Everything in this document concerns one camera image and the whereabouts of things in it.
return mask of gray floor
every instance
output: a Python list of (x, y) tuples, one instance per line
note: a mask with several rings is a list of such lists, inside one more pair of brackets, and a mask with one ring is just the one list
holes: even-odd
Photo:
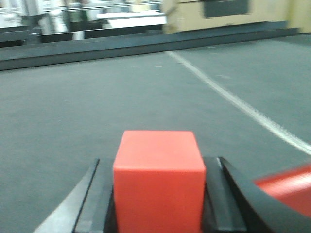
[[(310, 35), (177, 53), (311, 142)], [(166, 53), (2, 71), (0, 100), (2, 233), (34, 230), (124, 130), (194, 131), (251, 179), (311, 162)]]

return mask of red plastic part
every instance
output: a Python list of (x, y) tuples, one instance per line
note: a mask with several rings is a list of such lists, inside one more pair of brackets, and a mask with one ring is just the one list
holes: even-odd
[(311, 164), (258, 179), (255, 184), (280, 202), (311, 217)]
[(206, 168), (192, 132), (125, 131), (114, 162), (119, 233), (199, 233)]

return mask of dark panel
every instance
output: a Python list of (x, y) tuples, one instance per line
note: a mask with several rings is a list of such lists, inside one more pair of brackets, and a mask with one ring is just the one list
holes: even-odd
[(311, 218), (263, 192), (226, 159), (220, 161), (249, 233), (310, 232)]
[(246, 14), (249, 12), (249, 0), (205, 0), (206, 18)]
[(83, 205), (80, 217), (77, 221), (76, 233), (97, 233), (104, 229), (105, 220), (108, 222), (111, 216), (113, 203), (112, 195), (112, 167), (113, 159), (101, 159), (89, 189), (86, 201)]
[(219, 158), (203, 158), (207, 168), (204, 233), (246, 233), (247, 228), (225, 179)]
[(255, 33), (244, 33), (227, 35), (220, 37), (193, 39), (184, 41), (174, 41), (159, 44), (150, 44), (142, 46), (132, 46), (126, 48), (116, 48), (97, 51), (86, 51), (80, 53), (66, 53), (53, 56), (27, 57), (23, 59), (12, 59), (0, 62), (0, 70), (8, 70), (15, 68), (37, 67), (53, 64), (61, 64), (68, 62), (88, 61), (110, 57), (120, 57), (129, 55), (146, 54), (152, 52), (162, 52), (168, 50), (181, 50), (196, 48), (209, 45), (228, 44), (236, 42), (244, 42), (251, 40), (270, 39), (282, 36), (290, 36), (297, 34), (297, 29), (284, 29), (274, 31), (264, 31)]
[(86, 40), (63, 41), (49, 44), (38, 44), (35, 46), (26, 45), (20, 47), (18, 51), (10, 48), (1, 49), (0, 60), (4, 61), (4, 60), (30, 58), (37, 56), (52, 56), (67, 53), (118, 49), (134, 46), (147, 46), (147, 45), (149, 46), (151, 44), (179, 42), (186, 40), (191, 41), (195, 39), (220, 37), (224, 35), (260, 32), (264, 30), (275, 30), (279, 28), (284, 28), (285, 26), (286, 22), (255, 23), (239, 26), (205, 29), (191, 32), (182, 32), (176, 34), (153, 35), (152, 33), (146, 33), (144, 37), (139, 35), (139, 37), (135, 38), (135, 36), (133, 36), (131, 39), (128, 39), (129, 35), (124, 35), (119, 36), (118, 38), (106, 37), (106, 38), (93, 38)]
[(110, 29), (99, 29), (85, 31), (85, 39), (97, 38), (97, 37), (109, 37), (118, 35), (129, 35), (147, 33), (149, 30), (162, 30), (162, 25), (150, 25), (150, 26), (139, 26), (139, 27), (128, 27), (128, 28), (110, 28)]

